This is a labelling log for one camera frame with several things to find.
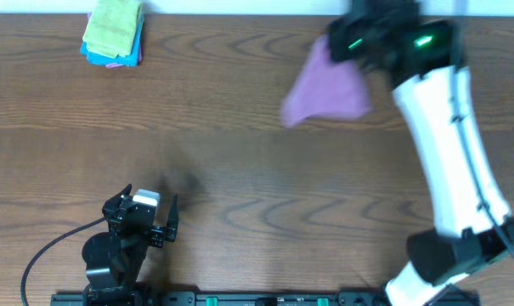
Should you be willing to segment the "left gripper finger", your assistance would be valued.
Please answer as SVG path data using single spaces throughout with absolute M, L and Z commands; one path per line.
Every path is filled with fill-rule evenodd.
M 174 242 L 177 238 L 178 233 L 178 196 L 175 195 L 172 198 L 172 205 L 170 207 L 170 211 L 167 216 L 167 232 L 166 232 L 166 240 L 168 242 Z
M 132 185 L 128 184 L 119 193 L 113 195 L 109 200 L 107 200 L 102 206 L 103 215 L 110 216 L 112 213 L 114 213 L 121 205 L 123 198 L 130 195 L 131 190 Z

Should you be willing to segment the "purple microfiber cloth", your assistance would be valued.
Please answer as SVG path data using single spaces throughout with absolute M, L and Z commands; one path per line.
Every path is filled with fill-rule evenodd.
M 281 120 L 293 128 L 309 118 L 355 120 L 371 110 L 363 73 L 352 61 L 331 60 L 329 40 L 318 37 L 289 93 L 283 100 Z

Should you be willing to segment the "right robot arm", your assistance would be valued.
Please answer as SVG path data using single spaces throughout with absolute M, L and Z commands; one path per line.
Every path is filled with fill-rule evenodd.
M 334 62 L 389 75 L 432 198 L 432 229 L 407 239 L 408 263 L 374 304 L 434 305 L 514 259 L 514 217 L 477 127 L 460 20 L 424 21 L 417 1 L 353 0 L 327 33 Z

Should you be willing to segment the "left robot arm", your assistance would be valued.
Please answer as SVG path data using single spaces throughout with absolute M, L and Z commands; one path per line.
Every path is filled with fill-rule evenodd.
M 82 296 L 85 305 L 159 305 L 160 296 L 138 281 L 149 248 L 162 248 L 174 242 L 178 233 L 178 197 L 164 226 L 155 225 L 161 196 L 132 186 L 107 200 L 102 213 L 106 232 L 87 240 L 82 249 L 89 285 Z

